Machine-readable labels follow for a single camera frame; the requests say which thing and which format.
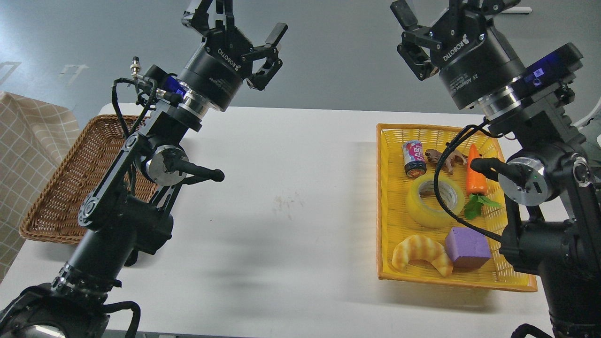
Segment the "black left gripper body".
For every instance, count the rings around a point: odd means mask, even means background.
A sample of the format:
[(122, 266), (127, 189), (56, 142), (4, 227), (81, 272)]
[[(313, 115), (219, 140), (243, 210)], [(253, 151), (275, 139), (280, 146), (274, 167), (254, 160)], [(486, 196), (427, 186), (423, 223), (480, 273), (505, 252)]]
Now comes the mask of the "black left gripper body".
[(242, 55), (253, 48), (251, 41), (236, 27), (208, 30), (202, 44), (180, 71), (178, 79), (209, 101), (214, 109), (225, 111), (251, 75), (253, 65)]

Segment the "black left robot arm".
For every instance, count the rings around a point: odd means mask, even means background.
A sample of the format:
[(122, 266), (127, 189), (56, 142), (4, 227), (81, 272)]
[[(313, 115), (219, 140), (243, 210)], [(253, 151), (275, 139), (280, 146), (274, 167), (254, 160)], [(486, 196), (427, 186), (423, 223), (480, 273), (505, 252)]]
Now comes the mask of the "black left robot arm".
[(131, 77), (114, 81), (124, 145), (82, 202), (77, 220), (86, 233), (53, 282), (27, 287), (2, 310), (3, 338), (100, 338), (110, 315), (122, 310), (132, 312), (126, 337), (136, 336), (139, 305), (107, 304), (122, 286), (119, 272), (171, 238), (183, 185), (224, 180), (221, 170), (189, 162), (180, 142), (189, 129), (200, 130), (209, 109), (225, 111), (243, 81), (264, 90), (283, 66), (277, 47), (288, 29), (277, 23), (264, 45), (254, 46), (235, 25), (231, 0), (202, 0), (182, 24), (202, 43), (178, 75), (157, 66), (142, 75), (135, 57)]

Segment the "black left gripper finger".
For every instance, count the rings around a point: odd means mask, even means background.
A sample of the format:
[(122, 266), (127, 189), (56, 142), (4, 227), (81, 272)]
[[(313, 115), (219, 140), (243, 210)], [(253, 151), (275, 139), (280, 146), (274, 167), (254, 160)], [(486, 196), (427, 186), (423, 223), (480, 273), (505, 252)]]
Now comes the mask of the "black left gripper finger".
[[(182, 17), (182, 25), (191, 28), (202, 36), (206, 36), (212, 29), (209, 26), (209, 8), (213, 0), (200, 0), (193, 12), (185, 11)], [(224, 20), (216, 20), (215, 29), (223, 29), (230, 32), (234, 28), (233, 1), (216, 0), (217, 15), (224, 15)]]
[(255, 73), (251, 73), (246, 78), (247, 85), (250, 88), (260, 91), (264, 90), (283, 66), (283, 61), (279, 58), (277, 46), (287, 30), (288, 25), (286, 23), (277, 23), (265, 40), (264, 45), (253, 47), (249, 53), (242, 55), (243, 64), (253, 64), (254, 61), (265, 60), (265, 63)]

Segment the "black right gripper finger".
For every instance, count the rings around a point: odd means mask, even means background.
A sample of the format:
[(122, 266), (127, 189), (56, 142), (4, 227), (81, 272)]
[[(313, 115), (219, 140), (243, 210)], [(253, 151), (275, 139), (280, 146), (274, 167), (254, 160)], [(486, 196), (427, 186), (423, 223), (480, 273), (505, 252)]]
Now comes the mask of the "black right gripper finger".
[(451, 4), (432, 26), (418, 23), (405, 0), (396, 0), (390, 9), (403, 28), (397, 51), (419, 80), (448, 72), (450, 62), (444, 56), (451, 47)]
[(521, 0), (449, 0), (448, 13), (451, 29), (464, 26), (465, 14), (470, 11), (481, 16), (492, 16), (517, 6)]

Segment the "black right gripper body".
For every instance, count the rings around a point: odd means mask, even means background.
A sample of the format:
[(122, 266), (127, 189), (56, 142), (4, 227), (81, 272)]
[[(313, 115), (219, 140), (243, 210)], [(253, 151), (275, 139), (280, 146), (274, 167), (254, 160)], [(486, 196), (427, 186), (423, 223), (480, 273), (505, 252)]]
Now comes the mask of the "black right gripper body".
[(464, 109), (519, 77), (525, 66), (494, 25), (502, 13), (482, 9), (447, 9), (430, 29), (440, 47), (430, 49), (433, 69), (458, 109)]

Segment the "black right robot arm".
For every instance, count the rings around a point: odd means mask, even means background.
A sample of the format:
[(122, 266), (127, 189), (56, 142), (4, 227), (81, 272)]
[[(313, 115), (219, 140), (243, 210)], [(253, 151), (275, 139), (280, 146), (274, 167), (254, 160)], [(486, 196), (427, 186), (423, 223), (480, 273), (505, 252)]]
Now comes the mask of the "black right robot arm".
[(478, 106), (493, 137), (512, 133), (521, 150), (506, 162), (474, 160), (498, 182), (508, 224), (500, 244), (517, 272), (541, 278), (556, 338), (600, 336), (600, 184), (584, 135), (564, 107), (582, 54), (567, 43), (525, 67), (493, 18), (516, 0), (451, 0), (433, 26), (419, 25), (407, 2), (390, 8), (403, 28), (397, 51), (415, 76), (440, 75), (459, 109)]

